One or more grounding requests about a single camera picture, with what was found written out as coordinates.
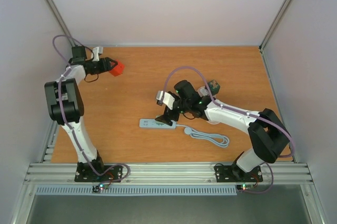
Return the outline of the red cube plug adapter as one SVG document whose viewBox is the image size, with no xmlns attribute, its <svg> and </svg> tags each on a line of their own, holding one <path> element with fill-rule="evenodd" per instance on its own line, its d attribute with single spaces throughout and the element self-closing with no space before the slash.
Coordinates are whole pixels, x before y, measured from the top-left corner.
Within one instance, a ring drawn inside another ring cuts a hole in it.
<svg viewBox="0 0 337 224">
<path fill-rule="evenodd" d="M 121 62 L 118 61 L 118 60 L 117 60 L 117 62 L 118 62 L 118 65 L 117 65 L 116 67 L 114 67 L 114 68 L 111 68 L 111 69 L 108 71 L 108 72 L 109 72 L 111 75 L 113 75 L 114 77 L 117 77 L 117 76 L 121 75 L 121 74 L 123 73 L 123 71 L 124 71 L 124 68 L 125 68 L 125 66 L 124 66 L 123 63 L 121 63 Z"/>
</svg>

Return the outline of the light blue power strip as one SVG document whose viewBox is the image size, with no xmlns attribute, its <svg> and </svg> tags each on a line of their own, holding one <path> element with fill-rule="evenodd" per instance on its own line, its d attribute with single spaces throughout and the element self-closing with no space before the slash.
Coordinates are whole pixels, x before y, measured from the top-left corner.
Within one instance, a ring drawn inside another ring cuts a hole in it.
<svg viewBox="0 0 337 224">
<path fill-rule="evenodd" d="M 159 127 L 158 125 L 156 125 L 155 119 L 140 119 L 139 127 L 148 128 L 148 129 L 175 129 L 176 122 L 173 122 L 173 126 L 171 127 L 167 125 L 163 125 L 162 127 Z"/>
</svg>

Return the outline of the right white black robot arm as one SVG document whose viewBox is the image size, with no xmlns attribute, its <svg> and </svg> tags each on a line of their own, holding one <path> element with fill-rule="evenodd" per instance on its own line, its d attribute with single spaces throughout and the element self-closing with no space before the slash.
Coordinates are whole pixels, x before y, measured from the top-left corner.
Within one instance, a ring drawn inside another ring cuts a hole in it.
<svg viewBox="0 0 337 224">
<path fill-rule="evenodd" d="M 181 115 L 190 113 L 194 118 L 222 123 L 249 136 L 252 147 L 227 167 L 227 176 L 234 181 L 243 181 L 263 163 L 275 163 L 290 143 L 288 131 L 270 109 L 258 112 L 230 106 L 215 99 L 218 90 L 209 86 L 195 90 L 187 80 L 178 82 L 174 89 L 174 92 L 157 92 L 157 104 L 165 105 L 157 121 L 171 126 Z"/>
</svg>

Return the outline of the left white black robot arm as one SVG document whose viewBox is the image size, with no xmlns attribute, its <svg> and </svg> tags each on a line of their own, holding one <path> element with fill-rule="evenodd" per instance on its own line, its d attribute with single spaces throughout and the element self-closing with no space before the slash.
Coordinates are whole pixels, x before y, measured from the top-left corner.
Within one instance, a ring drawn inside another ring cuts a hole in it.
<svg viewBox="0 0 337 224">
<path fill-rule="evenodd" d="M 53 81 L 44 85 L 50 118 L 61 126 L 69 136 L 77 153 L 76 181 L 100 181 L 107 170 L 98 150 L 94 147 L 84 125 L 84 103 L 78 88 L 79 83 L 88 75 L 110 72 L 118 66 L 118 62 L 100 56 L 103 47 L 92 49 L 91 58 L 86 58 L 86 48 L 72 48 L 72 61 L 65 72 Z"/>
</svg>

